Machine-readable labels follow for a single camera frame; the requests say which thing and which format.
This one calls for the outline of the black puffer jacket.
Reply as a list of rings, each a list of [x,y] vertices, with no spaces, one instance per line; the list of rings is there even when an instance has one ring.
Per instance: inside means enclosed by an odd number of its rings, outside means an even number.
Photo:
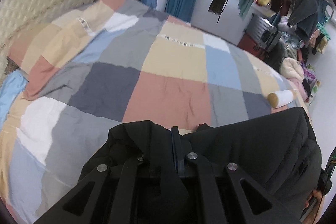
[[[123,123],[83,166],[107,167],[91,223],[299,223],[321,174],[321,150],[300,107],[180,135],[181,175],[171,129]]]

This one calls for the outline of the patchwork pastel bed quilt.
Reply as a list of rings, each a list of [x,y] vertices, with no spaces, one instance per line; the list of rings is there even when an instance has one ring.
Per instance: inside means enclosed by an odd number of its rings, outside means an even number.
[[[298,88],[252,54],[135,0],[99,0],[9,40],[27,81],[4,107],[1,198],[33,223],[76,183],[122,122],[181,134],[271,114],[266,97]]]

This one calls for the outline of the white roll cardboard tube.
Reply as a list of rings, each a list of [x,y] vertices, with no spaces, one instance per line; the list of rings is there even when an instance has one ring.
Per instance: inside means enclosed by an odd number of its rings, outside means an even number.
[[[291,103],[295,99],[295,94],[292,90],[279,90],[269,93],[266,99],[272,108],[277,109]]]

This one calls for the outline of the cream fluffy blanket pile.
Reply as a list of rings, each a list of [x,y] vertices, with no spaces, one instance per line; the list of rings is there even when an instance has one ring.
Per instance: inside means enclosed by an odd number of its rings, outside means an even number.
[[[296,79],[300,83],[302,83],[305,78],[301,63],[291,57],[286,57],[282,61],[280,74],[287,79]]]

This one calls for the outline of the grey suitcase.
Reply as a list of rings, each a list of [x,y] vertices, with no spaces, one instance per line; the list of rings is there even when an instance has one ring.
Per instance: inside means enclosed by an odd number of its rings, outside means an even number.
[[[256,43],[258,49],[266,53],[272,52],[281,38],[281,32],[269,20],[256,14],[252,14],[244,32]]]

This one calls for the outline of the dark grey hanging coat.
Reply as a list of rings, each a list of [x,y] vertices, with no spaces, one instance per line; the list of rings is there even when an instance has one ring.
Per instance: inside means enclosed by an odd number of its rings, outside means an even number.
[[[287,25],[295,27],[296,35],[308,42],[318,20],[320,0],[291,0],[291,15]]]

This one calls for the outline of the teal clip hanger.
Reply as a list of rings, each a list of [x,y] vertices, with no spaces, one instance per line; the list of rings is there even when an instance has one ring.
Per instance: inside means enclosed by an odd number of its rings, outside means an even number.
[[[327,32],[325,26],[327,23],[331,22],[334,15],[334,9],[329,2],[325,2],[320,9],[318,14],[317,29],[324,35],[324,37],[329,41],[331,39],[329,33]]]

